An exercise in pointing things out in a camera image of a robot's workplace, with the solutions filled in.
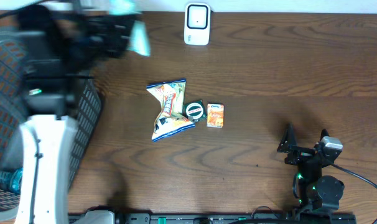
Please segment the teal tissue packet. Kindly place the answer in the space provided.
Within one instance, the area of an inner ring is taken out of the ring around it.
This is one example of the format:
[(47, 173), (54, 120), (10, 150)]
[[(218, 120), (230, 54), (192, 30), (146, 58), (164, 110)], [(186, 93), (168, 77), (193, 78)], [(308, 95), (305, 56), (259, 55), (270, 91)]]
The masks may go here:
[[(111, 15), (141, 16), (141, 10), (137, 6), (135, 0), (109, 0), (109, 3), (110, 7), (108, 11)], [(128, 50), (142, 55), (144, 57), (151, 56), (151, 46), (146, 30), (146, 25), (141, 20), (141, 18), (135, 19), (134, 21), (130, 41), (128, 44)]]

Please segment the small orange box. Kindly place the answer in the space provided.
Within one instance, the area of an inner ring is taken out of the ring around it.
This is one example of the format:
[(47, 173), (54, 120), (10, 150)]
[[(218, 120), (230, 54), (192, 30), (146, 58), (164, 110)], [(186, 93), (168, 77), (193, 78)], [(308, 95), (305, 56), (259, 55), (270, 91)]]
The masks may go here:
[(207, 126), (209, 128), (222, 128), (224, 125), (224, 105), (207, 104)]

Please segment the small green box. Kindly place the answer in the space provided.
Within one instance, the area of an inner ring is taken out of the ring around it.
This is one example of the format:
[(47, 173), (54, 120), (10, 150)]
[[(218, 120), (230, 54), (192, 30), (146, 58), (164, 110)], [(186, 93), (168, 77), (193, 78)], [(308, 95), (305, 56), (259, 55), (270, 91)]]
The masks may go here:
[(184, 104), (183, 112), (184, 116), (194, 123), (207, 119), (207, 113), (202, 100)]

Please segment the yellow snack bag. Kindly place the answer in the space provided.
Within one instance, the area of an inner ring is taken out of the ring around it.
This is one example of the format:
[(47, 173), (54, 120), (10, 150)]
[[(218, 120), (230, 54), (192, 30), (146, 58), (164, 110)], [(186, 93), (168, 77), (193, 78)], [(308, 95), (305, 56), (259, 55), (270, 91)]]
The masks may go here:
[(161, 112), (154, 121), (153, 142), (195, 127), (194, 123), (183, 115), (185, 87), (185, 78), (146, 87), (161, 105)]

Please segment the blue mouthwash bottle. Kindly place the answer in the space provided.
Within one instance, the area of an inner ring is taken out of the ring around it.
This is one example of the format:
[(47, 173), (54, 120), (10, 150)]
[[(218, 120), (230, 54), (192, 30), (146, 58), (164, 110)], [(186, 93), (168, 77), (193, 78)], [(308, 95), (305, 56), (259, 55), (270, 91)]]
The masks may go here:
[(0, 171), (0, 189), (16, 195), (21, 194), (23, 168)]

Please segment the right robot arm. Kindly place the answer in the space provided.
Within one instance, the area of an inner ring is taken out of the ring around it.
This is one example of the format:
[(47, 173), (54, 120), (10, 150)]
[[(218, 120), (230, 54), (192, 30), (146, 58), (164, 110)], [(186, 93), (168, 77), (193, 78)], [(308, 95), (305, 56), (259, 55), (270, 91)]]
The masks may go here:
[(298, 146), (293, 125), (287, 126), (277, 152), (287, 154), (286, 164), (297, 166), (296, 197), (302, 200), (300, 208), (303, 212), (331, 213), (338, 210), (344, 184), (331, 175), (323, 175), (322, 169), (332, 165), (342, 150), (341, 141), (329, 136), (326, 129), (322, 130), (314, 147)]

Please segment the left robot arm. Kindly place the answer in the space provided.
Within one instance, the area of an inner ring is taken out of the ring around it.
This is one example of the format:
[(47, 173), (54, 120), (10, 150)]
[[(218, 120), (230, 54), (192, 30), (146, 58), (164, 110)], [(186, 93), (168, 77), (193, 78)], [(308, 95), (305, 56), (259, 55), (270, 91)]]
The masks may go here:
[(137, 15), (56, 13), (33, 4), (16, 12), (30, 71), (21, 96), (24, 162), (17, 223), (67, 223), (68, 164), (78, 131), (84, 71), (127, 49)]

